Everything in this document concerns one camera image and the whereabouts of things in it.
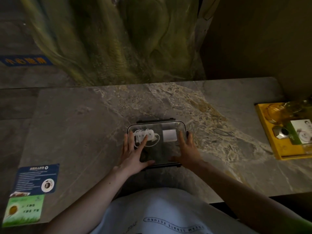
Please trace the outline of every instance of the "yellow tray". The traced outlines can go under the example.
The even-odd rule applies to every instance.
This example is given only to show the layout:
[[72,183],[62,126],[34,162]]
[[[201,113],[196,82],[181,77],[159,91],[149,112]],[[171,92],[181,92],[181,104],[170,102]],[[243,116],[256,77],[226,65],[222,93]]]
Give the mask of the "yellow tray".
[[275,125],[268,122],[263,114],[263,110],[269,105],[270,104],[257,104],[255,109],[258,113],[264,131],[266,132],[266,135],[269,139],[275,158],[278,160],[288,160],[312,157],[312,154],[305,154],[305,151],[301,145],[292,145],[290,139],[278,139],[274,136],[272,128]]

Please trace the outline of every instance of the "white power strip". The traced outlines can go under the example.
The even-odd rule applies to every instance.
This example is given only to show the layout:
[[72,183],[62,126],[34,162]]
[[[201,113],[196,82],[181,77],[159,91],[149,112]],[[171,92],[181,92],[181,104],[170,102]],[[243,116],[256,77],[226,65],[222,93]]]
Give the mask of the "white power strip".
[[153,145],[145,145],[145,147],[153,147],[160,140],[159,134],[154,133],[154,131],[151,129],[146,129],[146,130],[136,130],[134,132],[135,142],[140,144],[144,140],[146,135],[148,136],[147,141],[156,141],[157,140],[157,142]]

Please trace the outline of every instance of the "person's left hand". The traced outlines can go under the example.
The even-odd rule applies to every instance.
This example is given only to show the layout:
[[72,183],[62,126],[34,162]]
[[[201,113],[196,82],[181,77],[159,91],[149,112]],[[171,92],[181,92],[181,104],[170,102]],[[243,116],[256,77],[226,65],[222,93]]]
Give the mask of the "person's left hand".
[[147,161],[145,163],[140,162],[141,152],[146,145],[147,138],[148,136],[145,136],[139,147],[134,150],[135,137],[133,132],[131,131],[129,135],[124,134],[124,145],[122,147],[121,157],[118,165],[128,177],[155,163],[153,160]]

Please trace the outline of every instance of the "blue sign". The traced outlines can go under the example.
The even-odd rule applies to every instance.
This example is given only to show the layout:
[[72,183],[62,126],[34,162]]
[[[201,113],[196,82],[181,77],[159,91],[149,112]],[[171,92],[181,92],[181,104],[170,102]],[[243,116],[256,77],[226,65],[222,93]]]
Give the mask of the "blue sign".
[[0,61],[6,66],[53,65],[45,55],[0,56]]
[[55,192],[59,167],[59,164],[52,164],[19,168],[10,197]]

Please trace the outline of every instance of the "white cable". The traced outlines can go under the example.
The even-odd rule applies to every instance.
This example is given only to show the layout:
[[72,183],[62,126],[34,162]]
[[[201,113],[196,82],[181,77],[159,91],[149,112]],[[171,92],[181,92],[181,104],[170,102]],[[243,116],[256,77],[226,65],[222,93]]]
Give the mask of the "white cable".
[[[138,140],[139,144],[141,144],[141,142],[144,140],[144,138],[145,138],[145,136],[146,136],[146,133],[147,133],[149,130],[150,130],[150,129],[146,129],[146,130],[136,130],[136,131],[134,132],[135,138]],[[142,132],[142,131],[145,131],[144,136],[139,137],[139,132]],[[159,142],[159,140],[160,140],[160,135],[157,134],[157,133],[154,133],[154,136],[156,136],[156,135],[158,135],[158,140],[157,140],[157,142],[156,142],[155,144],[153,144],[153,145],[145,145],[145,147],[153,147],[153,146],[155,146],[155,145]]]

